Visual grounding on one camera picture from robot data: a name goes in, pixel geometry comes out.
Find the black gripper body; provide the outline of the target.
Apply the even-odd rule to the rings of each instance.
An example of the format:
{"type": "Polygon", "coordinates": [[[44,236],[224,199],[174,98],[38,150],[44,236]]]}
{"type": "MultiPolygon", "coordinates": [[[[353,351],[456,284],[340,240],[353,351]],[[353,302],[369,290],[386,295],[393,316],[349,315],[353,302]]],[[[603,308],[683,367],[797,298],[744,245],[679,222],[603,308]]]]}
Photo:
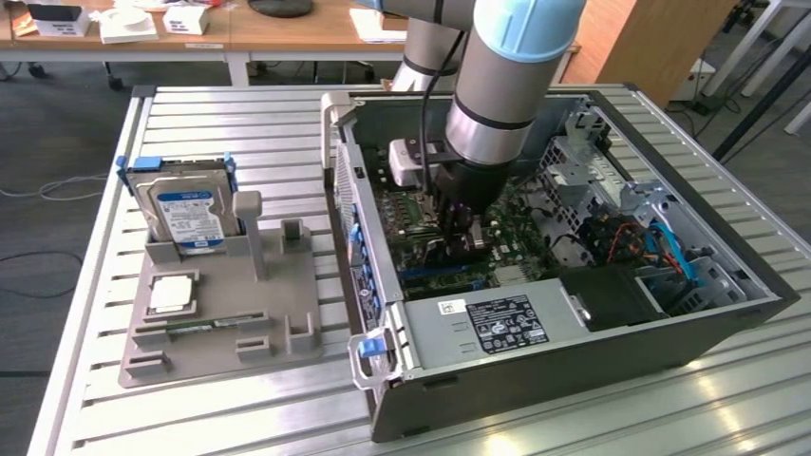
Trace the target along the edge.
{"type": "Polygon", "coordinates": [[[464,206],[472,212],[485,212],[502,192],[509,172],[509,164],[444,163],[434,180],[440,207],[464,206]]]}

